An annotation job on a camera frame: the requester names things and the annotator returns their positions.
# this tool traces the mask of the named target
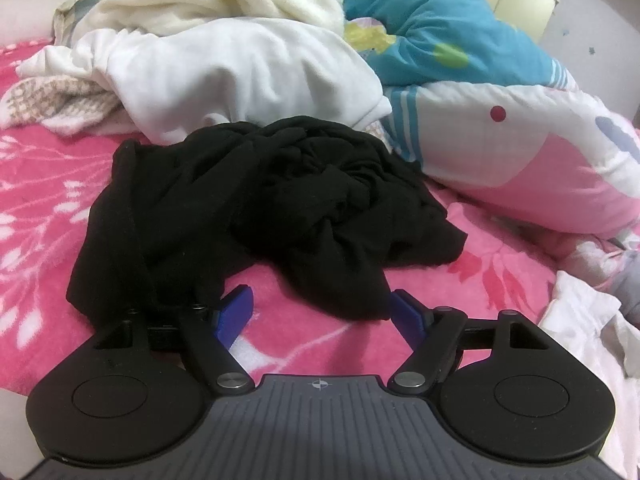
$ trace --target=crosshair logo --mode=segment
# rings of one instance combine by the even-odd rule
[[[316,379],[315,381],[313,381],[312,383],[310,383],[314,388],[318,389],[318,390],[322,390],[324,388],[326,388],[327,386],[331,386],[327,381],[325,381],[324,379]]]

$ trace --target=cream blanket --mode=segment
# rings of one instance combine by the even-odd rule
[[[72,44],[98,28],[141,28],[170,36],[215,18],[287,18],[342,35],[342,8],[335,0],[102,0],[78,23]]]

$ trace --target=beige patterned cloth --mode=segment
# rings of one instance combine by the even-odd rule
[[[137,131],[116,94],[66,75],[23,79],[0,100],[1,129],[36,123],[64,137],[98,125],[95,134]]]

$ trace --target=green dot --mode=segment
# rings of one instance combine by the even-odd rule
[[[459,46],[449,43],[439,43],[433,49],[436,61],[448,68],[464,68],[469,64],[469,58]]]

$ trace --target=silver screw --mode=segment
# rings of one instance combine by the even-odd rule
[[[418,372],[400,372],[394,377],[394,382],[403,388],[419,388],[427,379]]]
[[[239,372],[228,372],[218,377],[218,385],[228,390],[237,390],[249,382],[249,378]]]

